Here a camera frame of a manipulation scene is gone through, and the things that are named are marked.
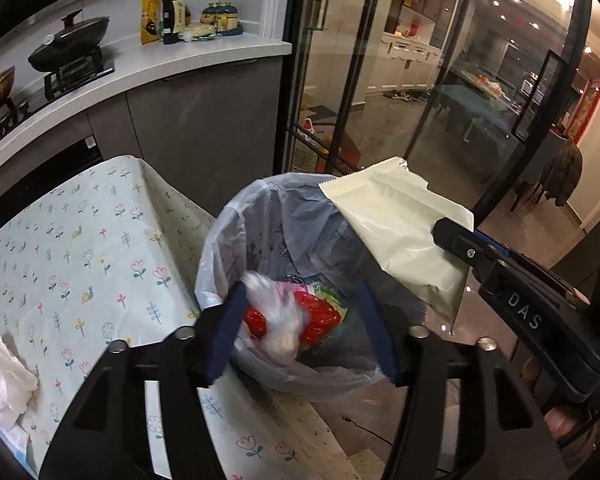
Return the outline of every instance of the black cable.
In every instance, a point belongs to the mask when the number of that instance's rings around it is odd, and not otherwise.
[[[387,440],[387,439],[385,439],[384,437],[382,437],[382,436],[378,435],[377,433],[375,433],[375,432],[373,432],[373,431],[371,431],[371,430],[368,430],[368,429],[367,429],[367,428],[365,428],[364,426],[360,426],[359,424],[356,424],[356,422],[355,422],[354,420],[350,419],[348,416],[343,416],[343,417],[342,417],[342,420],[344,420],[345,422],[350,422],[350,423],[351,423],[351,424],[353,424],[353,425],[354,425],[356,428],[360,428],[361,430],[365,430],[367,433],[371,433],[373,436],[376,436],[376,437],[378,437],[380,440],[382,440],[383,442],[385,442],[385,443],[389,444],[389,446],[392,446],[392,447],[393,447],[393,445],[394,445],[394,443],[393,443],[393,442],[390,442],[389,440]],[[441,467],[437,467],[437,468],[436,468],[436,470],[437,470],[437,471],[440,471],[441,473],[447,474],[447,475],[450,475],[450,474],[451,474],[451,471],[447,471],[447,470],[445,470],[445,469],[442,469]]]
[[[567,438],[565,438],[560,444],[558,444],[559,449],[563,449],[567,447],[569,444],[572,444],[576,440],[578,440],[581,436],[591,430],[596,423],[600,420],[600,409],[591,417],[591,420],[584,424],[578,431],[571,434]]]

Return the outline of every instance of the bottle label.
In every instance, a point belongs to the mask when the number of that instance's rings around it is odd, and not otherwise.
[[[185,21],[185,8],[186,4],[184,0],[173,0],[173,33],[177,34],[181,30],[184,30],[187,25]]]

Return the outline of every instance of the metal bolt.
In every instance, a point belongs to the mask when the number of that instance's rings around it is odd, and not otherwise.
[[[196,331],[193,329],[192,326],[181,326],[179,329],[176,330],[174,334],[174,336],[176,336],[176,339],[180,339],[182,341],[186,339],[191,339],[195,335]]]
[[[113,343],[109,345],[109,352],[112,354],[120,354],[124,352],[129,345],[126,344],[126,341],[123,339],[116,339]]]
[[[487,352],[495,350],[498,347],[497,343],[490,337],[481,337],[478,339],[478,346]]]
[[[424,339],[429,336],[429,329],[422,325],[412,325],[409,327],[409,334],[417,339]]]

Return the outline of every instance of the crumpled white tissue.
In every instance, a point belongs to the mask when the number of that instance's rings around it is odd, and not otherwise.
[[[0,428],[13,428],[37,387],[38,378],[11,354],[0,337]]]

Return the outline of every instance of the gas stove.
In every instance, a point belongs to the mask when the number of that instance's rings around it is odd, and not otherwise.
[[[11,130],[42,108],[64,95],[111,74],[115,70],[113,60],[105,60],[96,47],[87,56],[80,57],[56,72],[45,75],[45,84],[27,99],[9,97],[0,107],[0,140]]]

